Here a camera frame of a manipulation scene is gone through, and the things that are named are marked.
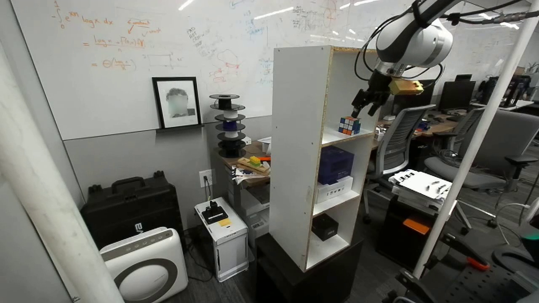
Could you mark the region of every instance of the wall outlet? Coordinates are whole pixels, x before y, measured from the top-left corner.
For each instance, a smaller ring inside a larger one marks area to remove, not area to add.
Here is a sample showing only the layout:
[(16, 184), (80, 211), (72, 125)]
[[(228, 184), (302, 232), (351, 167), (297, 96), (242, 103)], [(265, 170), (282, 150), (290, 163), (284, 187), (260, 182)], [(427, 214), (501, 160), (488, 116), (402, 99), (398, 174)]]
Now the wall outlet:
[(201, 179), (201, 187), (213, 185), (215, 184), (215, 172), (213, 170), (201, 170), (200, 179)]

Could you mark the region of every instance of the robotic arm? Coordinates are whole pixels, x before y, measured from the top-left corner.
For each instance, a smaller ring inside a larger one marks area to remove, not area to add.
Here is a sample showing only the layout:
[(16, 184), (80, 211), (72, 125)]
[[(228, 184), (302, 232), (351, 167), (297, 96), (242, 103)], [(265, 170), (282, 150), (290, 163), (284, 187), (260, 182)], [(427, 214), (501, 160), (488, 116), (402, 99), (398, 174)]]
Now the robotic arm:
[(432, 67), (452, 51), (452, 34), (437, 20), (461, 0), (415, 0), (415, 4), (378, 36), (376, 49), (381, 62), (370, 79), (370, 89), (360, 91), (353, 101), (353, 118), (373, 103), (373, 116), (390, 98), (390, 84), (408, 67)]

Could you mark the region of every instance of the black bag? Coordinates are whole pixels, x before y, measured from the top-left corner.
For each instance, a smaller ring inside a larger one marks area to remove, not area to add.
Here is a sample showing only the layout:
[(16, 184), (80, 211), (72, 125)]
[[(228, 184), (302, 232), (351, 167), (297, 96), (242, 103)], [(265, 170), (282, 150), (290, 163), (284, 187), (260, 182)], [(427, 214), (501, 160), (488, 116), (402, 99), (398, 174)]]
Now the black bag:
[(90, 187), (82, 214), (100, 249), (156, 227), (174, 227), (188, 249), (176, 187), (164, 172), (124, 179), (110, 189)]

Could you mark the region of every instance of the whiteboard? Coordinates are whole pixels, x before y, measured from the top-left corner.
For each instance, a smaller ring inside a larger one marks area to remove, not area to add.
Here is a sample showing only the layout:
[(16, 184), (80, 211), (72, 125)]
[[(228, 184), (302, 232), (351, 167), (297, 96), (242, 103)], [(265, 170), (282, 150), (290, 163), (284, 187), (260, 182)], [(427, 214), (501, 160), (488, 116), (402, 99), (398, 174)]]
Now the whiteboard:
[[(269, 116), (275, 47), (361, 47), (383, 20), (410, 4), (13, 0), (65, 140), (157, 130), (152, 78), (198, 78), (203, 123), (216, 116), (211, 94), (240, 94), (243, 115)], [(484, 46), (476, 44), (477, 54), (467, 56), (466, 69), (471, 62), (493, 62), (493, 56), (479, 52)]]

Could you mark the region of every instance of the picture frame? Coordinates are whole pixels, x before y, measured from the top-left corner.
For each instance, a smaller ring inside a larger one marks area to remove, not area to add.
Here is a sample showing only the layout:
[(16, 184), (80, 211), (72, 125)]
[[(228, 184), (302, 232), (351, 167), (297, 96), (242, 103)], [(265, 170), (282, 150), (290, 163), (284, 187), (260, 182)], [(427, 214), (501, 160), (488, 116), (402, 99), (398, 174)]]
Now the picture frame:
[(152, 78), (161, 130), (201, 125), (196, 78)]

